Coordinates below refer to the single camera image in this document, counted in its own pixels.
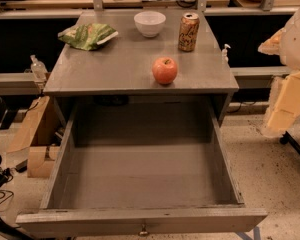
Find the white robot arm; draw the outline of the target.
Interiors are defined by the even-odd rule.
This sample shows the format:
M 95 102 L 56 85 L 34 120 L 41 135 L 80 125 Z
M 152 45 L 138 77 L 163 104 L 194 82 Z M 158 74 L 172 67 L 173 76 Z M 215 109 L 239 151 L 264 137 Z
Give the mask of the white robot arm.
M 272 81 L 269 106 L 261 132 L 266 137 L 284 134 L 300 115 L 300 8 L 258 51 L 278 55 L 280 62 L 291 69 L 285 78 Z

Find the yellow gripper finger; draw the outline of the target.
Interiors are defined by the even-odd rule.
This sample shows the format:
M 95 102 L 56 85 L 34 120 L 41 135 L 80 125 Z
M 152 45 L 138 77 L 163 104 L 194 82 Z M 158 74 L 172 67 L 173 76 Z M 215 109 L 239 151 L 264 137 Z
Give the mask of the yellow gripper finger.
M 300 71 L 275 77 L 270 90 L 269 106 L 266 110 L 262 134 L 279 137 L 284 134 L 300 116 Z
M 283 28 L 279 29 L 269 39 L 261 43 L 258 47 L 258 51 L 266 55 L 279 55 L 282 34 Z

